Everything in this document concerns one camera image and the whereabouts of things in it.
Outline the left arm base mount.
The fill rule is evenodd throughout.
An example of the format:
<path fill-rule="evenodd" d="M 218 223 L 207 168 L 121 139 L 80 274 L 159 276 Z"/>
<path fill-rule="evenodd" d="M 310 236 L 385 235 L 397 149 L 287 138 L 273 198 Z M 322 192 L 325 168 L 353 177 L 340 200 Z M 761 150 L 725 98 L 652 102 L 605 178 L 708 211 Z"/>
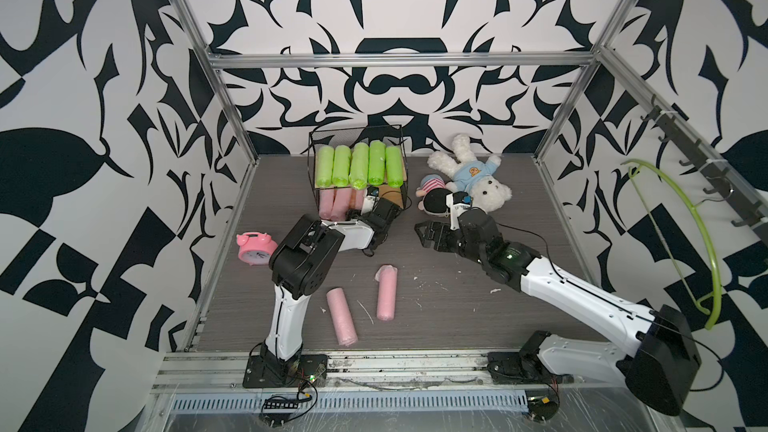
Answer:
<path fill-rule="evenodd" d="M 301 350 L 282 360 L 259 343 L 248 354 L 242 386 L 245 389 L 287 388 L 305 381 L 323 381 L 328 362 L 325 354 L 303 354 Z"/>

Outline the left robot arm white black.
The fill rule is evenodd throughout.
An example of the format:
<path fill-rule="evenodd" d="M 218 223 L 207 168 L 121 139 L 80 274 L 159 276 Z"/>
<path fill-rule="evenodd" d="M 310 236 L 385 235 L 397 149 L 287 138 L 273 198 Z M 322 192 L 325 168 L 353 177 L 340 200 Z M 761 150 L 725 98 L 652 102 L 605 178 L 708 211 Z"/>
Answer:
<path fill-rule="evenodd" d="M 269 262 L 275 304 L 260 357 L 275 367 L 299 360 L 310 296 L 326 279 L 337 254 L 360 250 L 373 255 L 401 212 L 396 203 L 379 199 L 370 211 L 350 220 L 322 220 L 309 214 L 298 220 Z"/>

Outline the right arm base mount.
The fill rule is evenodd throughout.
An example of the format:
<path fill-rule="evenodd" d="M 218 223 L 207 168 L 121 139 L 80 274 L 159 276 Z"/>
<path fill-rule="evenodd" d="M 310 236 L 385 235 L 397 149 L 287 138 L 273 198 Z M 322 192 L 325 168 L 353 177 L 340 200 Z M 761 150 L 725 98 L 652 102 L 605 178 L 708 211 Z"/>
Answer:
<path fill-rule="evenodd" d="M 516 352 L 489 352 L 489 372 L 494 384 L 560 385 L 574 382 L 570 374 L 557 375 L 549 371 L 538 358 L 541 344 L 550 332 L 536 331 Z"/>

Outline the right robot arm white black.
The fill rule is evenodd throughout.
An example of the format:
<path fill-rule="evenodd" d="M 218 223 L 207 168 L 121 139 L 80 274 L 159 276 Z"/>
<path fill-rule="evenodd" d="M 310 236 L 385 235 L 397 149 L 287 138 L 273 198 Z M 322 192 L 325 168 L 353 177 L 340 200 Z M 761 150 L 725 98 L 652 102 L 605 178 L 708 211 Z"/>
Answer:
<path fill-rule="evenodd" d="M 505 239 L 495 220 L 478 208 L 449 223 L 418 223 L 414 230 L 423 247 L 480 265 L 493 281 L 555 306 L 603 338 L 584 341 L 536 331 L 519 351 L 490 354 L 488 370 L 495 380 L 555 387 L 563 376 L 581 376 L 624 386 L 659 413 L 681 414 L 701 366 L 681 312 L 629 302 L 566 272 L 535 249 Z"/>

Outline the green trash bag roll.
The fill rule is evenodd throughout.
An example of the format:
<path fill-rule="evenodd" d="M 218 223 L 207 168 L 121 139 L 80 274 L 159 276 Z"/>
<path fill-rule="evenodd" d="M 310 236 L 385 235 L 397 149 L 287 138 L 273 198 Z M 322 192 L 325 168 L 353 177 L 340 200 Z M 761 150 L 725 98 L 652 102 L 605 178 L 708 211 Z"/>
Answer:
<path fill-rule="evenodd" d="M 368 182 L 373 186 L 384 183 L 386 172 L 386 145 L 380 140 L 369 144 Z"/>
<path fill-rule="evenodd" d="M 349 174 L 351 164 L 351 149 L 346 145 L 339 145 L 334 150 L 332 169 L 332 184 L 336 188 L 349 186 Z"/>
<path fill-rule="evenodd" d="M 404 166 L 399 146 L 386 147 L 385 167 L 387 184 L 393 188 L 400 188 L 404 184 Z"/>
<path fill-rule="evenodd" d="M 349 184 L 354 189 L 364 189 L 368 185 L 369 146 L 360 142 L 352 149 Z"/>
<path fill-rule="evenodd" d="M 335 149 L 322 145 L 315 155 L 315 187 L 326 189 L 333 186 L 333 167 Z"/>

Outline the pink trash bag roll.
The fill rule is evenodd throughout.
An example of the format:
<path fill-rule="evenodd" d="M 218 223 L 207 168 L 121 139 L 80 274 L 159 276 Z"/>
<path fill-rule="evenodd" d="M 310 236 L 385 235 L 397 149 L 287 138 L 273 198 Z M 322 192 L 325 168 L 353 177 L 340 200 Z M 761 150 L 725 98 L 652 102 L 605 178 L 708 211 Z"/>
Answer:
<path fill-rule="evenodd" d="M 340 287 L 326 294 L 337 342 L 340 346 L 351 346 L 358 341 L 357 332 L 344 290 Z"/>
<path fill-rule="evenodd" d="M 340 222 L 346 220 L 353 196 L 354 192 L 352 188 L 339 188 L 335 190 L 330 213 L 330 219 L 332 221 Z"/>
<path fill-rule="evenodd" d="M 397 278 L 398 269 L 393 265 L 381 266 L 374 276 L 378 283 L 376 313 L 381 321 L 392 321 L 395 318 Z"/>
<path fill-rule="evenodd" d="M 334 189 L 321 189 L 319 191 L 318 214 L 322 220 L 331 220 L 335 201 Z"/>
<path fill-rule="evenodd" d="M 362 211 L 365 204 L 365 198 L 367 196 L 367 190 L 366 189 L 354 189 L 353 190 L 353 201 L 352 201 L 352 209 L 357 211 Z"/>

